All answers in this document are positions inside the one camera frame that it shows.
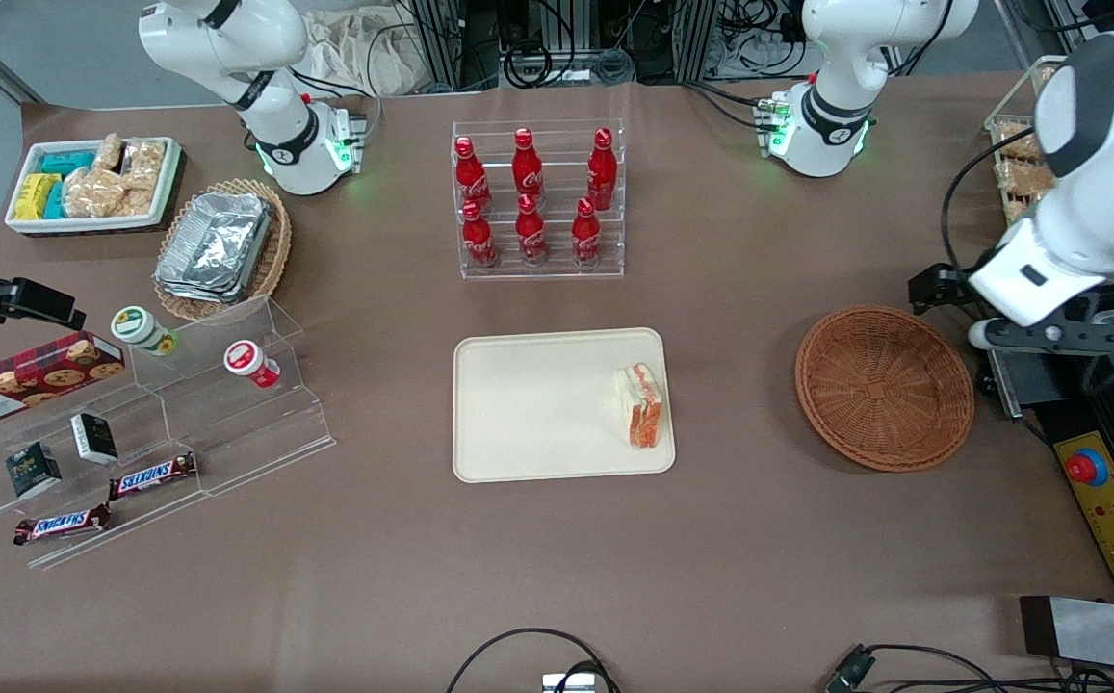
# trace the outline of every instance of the coca-cola bottle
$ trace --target coca-cola bottle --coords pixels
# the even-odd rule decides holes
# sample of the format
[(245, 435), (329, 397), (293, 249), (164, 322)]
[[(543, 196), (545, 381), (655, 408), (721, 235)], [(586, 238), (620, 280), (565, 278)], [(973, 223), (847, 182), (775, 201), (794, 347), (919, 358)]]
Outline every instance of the coca-cola bottle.
[(492, 243), (492, 227), (480, 214), (478, 202), (463, 202), (463, 245), (472, 266), (489, 271), (500, 263), (500, 254)]
[(536, 198), (536, 208), (544, 207), (544, 163), (535, 149), (536, 138), (529, 128), (520, 127), (514, 131), (514, 185), (518, 195), (531, 195)]
[(574, 216), (574, 263), (579, 271), (599, 264), (599, 219), (590, 197), (578, 201), (578, 215)]
[(535, 195), (518, 195), (518, 218), (514, 228), (518, 232), (518, 251), (521, 262), (537, 267), (548, 260), (548, 243), (544, 241), (544, 219), (540, 218)]
[(463, 202), (475, 201), (480, 205), (480, 214), (492, 211), (492, 193), (487, 188), (487, 172), (476, 155), (472, 138), (459, 137), (455, 140), (455, 153), (458, 155), (458, 166), (455, 166), (455, 177), (463, 194)]
[(617, 189), (617, 155), (613, 154), (613, 131), (600, 127), (595, 131), (595, 149), (586, 163), (586, 192), (595, 208), (613, 207), (613, 193)]

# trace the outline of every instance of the control panel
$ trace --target control panel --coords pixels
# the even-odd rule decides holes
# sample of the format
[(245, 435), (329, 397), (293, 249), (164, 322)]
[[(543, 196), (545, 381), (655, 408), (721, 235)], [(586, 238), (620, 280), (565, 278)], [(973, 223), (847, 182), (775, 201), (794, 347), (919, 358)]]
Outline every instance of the control panel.
[(1114, 462), (1097, 431), (1054, 445), (1100, 554), (1114, 576)]

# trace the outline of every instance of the gray floor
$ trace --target gray floor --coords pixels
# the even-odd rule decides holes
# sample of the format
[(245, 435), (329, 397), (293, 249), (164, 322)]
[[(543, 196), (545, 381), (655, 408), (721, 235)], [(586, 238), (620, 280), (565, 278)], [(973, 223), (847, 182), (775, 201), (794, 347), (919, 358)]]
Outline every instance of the gray floor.
[[(138, 40), (144, 0), (49, 0), (0, 6), (0, 59), (48, 103), (109, 107), (216, 104), (198, 85), (153, 65)], [(301, 11), (351, 6), (345, 0), (293, 0)], [(980, 1), (958, 39), (934, 46), (918, 75), (974, 74), (1018, 67), (997, 8)], [(21, 153), (17, 109), (0, 92), (0, 211)], [(28, 275), (29, 267), (20, 273)]]

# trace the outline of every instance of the small black box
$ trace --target small black box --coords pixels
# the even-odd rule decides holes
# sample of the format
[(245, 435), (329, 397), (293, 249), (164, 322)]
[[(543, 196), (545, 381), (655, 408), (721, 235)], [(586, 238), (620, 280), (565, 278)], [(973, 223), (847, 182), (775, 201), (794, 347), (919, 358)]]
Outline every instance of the small black box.
[(111, 439), (111, 426), (94, 413), (78, 413), (72, 418), (74, 439), (77, 441), (77, 456), (100, 465), (111, 465), (119, 459), (116, 452), (116, 440)]
[(60, 482), (60, 466), (51, 457), (51, 448), (42, 442), (35, 442), (29, 448), (14, 452), (4, 460), (13, 479), (13, 491), (18, 498), (32, 498), (47, 488)]

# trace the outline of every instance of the snickers bar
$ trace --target snickers bar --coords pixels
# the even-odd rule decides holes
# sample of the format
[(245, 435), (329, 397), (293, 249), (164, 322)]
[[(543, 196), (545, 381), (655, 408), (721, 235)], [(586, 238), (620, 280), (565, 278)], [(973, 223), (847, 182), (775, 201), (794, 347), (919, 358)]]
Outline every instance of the snickers bar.
[(186, 456), (178, 456), (173, 460), (167, 460), (162, 465), (155, 465), (150, 469), (139, 470), (125, 478), (113, 478), (109, 482), (110, 491), (107, 499), (128, 496), (130, 492), (147, 490), (159, 484), (173, 481), (173, 479), (189, 477), (196, 474), (196, 455), (187, 452)]
[(21, 520), (13, 531), (13, 543), (21, 547), (21, 545), (50, 539), (52, 536), (91, 534), (102, 531), (110, 526), (111, 513), (107, 504), (102, 504), (97, 508), (82, 510), (82, 513), (70, 513), (68, 516)]

